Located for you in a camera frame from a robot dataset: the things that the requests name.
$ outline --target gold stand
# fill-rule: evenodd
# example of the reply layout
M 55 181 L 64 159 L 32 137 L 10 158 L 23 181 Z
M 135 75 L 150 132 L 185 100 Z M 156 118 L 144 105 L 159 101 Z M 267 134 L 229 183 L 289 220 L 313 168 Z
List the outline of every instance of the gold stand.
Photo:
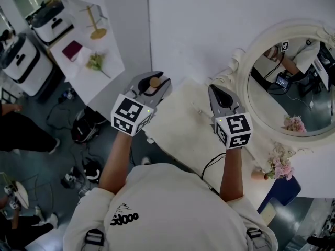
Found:
M 87 6 L 86 10 L 87 10 L 87 12 L 88 12 L 88 14 L 90 16 L 91 22 L 92 22 L 94 30 L 95 30 L 94 32 L 92 32 L 90 38 L 92 40 L 96 40 L 96 39 L 100 39 L 100 38 L 104 37 L 105 34 L 107 33 L 107 30 L 104 29 L 104 28 L 98 29 L 96 27 L 96 23 L 94 21 L 94 18 L 93 18 L 92 12 L 91 12 L 91 8 L 89 6 Z

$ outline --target white sweatshirt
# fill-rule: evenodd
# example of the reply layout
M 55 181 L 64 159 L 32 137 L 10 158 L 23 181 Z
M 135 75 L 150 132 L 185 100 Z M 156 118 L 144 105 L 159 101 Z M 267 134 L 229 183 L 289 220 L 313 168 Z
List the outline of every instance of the white sweatshirt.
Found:
M 88 230 L 104 229 L 113 251 L 248 250 L 247 228 L 278 243 L 250 201 L 225 203 L 195 174 L 170 164 L 136 166 L 114 195 L 95 188 L 76 207 L 64 251 L 81 251 Z

